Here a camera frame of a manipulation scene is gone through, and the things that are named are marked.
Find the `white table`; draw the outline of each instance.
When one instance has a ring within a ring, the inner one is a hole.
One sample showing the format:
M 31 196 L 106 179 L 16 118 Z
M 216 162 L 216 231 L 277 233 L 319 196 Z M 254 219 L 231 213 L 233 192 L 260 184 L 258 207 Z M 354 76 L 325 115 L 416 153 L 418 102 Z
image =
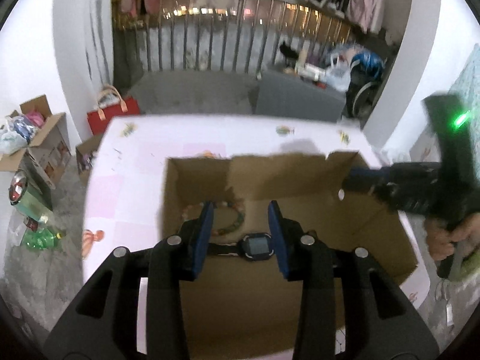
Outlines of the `white table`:
M 122 132 L 127 123 L 133 123 L 136 129 L 125 137 Z M 279 135 L 278 126 L 287 126 L 293 133 Z M 349 144 L 342 142 L 341 131 L 349 136 Z M 361 131 L 330 123 L 224 115 L 115 118 L 104 135 L 87 190 L 84 229 L 93 234 L 102 230 L 104 238 L 92 242 L 91 251 L 83 260 L 84 281 L 114 248 L 126 246 L 130 251 L 138 251 L 151 248 L 162 239 L 158 215 L 163 201 L 166 158 L 198 156 L 205 151 L 222 157 L 352 151 L 361 152 L 370 167 L 381 166 Z M 417 269 L 400 287 L 418 308 L 428 294 L 430 280 L 407 217 L 403 213 L 399 216 L 418 260 Z M 137 321 L 137 349 L 143 353 L 146 352 L 145 313 L 144 280 Z M 338 349 L 344 338 L 339 331 Z M 291 359 L 291 353 L 274 357 Z

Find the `open cardboard box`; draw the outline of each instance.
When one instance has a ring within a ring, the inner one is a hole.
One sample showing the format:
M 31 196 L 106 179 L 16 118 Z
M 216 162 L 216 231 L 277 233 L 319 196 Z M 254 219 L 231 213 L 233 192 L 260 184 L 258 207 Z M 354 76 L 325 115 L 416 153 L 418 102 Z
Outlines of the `open cardboard box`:
M 87 139 L 85 142 L 79 144 L 75 148 L 75 154 L 77 158 L 77 170 L 80 181 L 83 185 L 88 184 L 90 178 L 90 169 L 85 169 L 83 164 L 83 156 L 98 150 L 100 143 L 102 142 L 103 134 L 94 135 L 92 138 Z
M 179 229 L 187 205 L 206 200 L 243 200 L 245 204 L 241 228 L 211 242 L 269 232 L 267 207 L 275 199 L 285 218 L 298 221 L 304 231 L 315 230 L 329 247 L 366 248 L 400 284 L 417 266 L 414 250 L 398 215 L 375 198 L 346 193 L 340 200 L 342 180 L 353 164 L 365 163 L 351 152 L 335 152 L 328 159 L 303 154 L 169 159 L 162 236 Z M 337 327 L 342 327 L 339 280 L 336 286 Z M 262 262 L 207 257 L 195 282 L 181 282 L 191 358 L 246 359 L 292 349 L 301 296 L 302 283 L 284 280 L 275 257 Z
M 23 157 L 27 154 L 36 172 L 50 188 L 54 189 L 71 157 L 68 146 L 58 129 L 58 123 L 65 113 L 52 114 L 45 95 L 20 104 L 20 109 L 23 114 L 33 110 L 40 112 L 45 118 L 45 124 L 28 147 L 20 149 L 12 155 L 0 154 L 0 172 L 16 172 Z M 10 116 L 18 116 L 18 112 L 13 111 Z

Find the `red gift bag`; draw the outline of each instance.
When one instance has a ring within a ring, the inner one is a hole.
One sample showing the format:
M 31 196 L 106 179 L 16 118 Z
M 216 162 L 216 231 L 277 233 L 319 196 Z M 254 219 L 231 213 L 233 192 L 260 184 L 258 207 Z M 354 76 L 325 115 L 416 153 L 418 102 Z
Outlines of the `red gift bag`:
M 100 100 L 111 93 L 118 98 L 118 104 L 100 108 Z M 98 95 L 97 102 L 98 110 L 87 113 L 88 124 L 93 135 L 103 134 L 109 125 L 109 121 L 114 116 L 140 115 L 137 101 L 131 96 L 123 100 L 119 91 L 111 85 L 104 86 L 102 92 Z

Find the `smartwatch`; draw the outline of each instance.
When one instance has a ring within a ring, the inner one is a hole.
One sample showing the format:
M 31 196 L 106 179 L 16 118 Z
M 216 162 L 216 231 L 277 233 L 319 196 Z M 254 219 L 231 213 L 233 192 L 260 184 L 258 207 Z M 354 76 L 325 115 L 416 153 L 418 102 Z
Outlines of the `smartwatch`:
M 208 244 L 209 256 L 240 256 L 248 261 L 268 260 L 273 256 L 272 236 L 268 233 L 247 234 L 234 244 Z

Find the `railing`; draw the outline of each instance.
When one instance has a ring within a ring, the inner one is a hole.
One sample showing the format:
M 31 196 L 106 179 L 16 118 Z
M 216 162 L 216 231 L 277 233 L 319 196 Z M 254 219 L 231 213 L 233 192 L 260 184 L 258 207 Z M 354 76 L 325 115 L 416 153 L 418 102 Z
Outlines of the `railing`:
M 144 71 L 192 68 L 258 74 L 278 60 L 282 41 L 322 54 L 327 45 L 352 37 L 348 21 L 294 0 L 235 0 L 231 9 L 198 8 L 195 0 L 161 0 L 159 15 L 136 19 L 121 13 L 119 2 L 112 0 L 113 26 L 124 32 Z

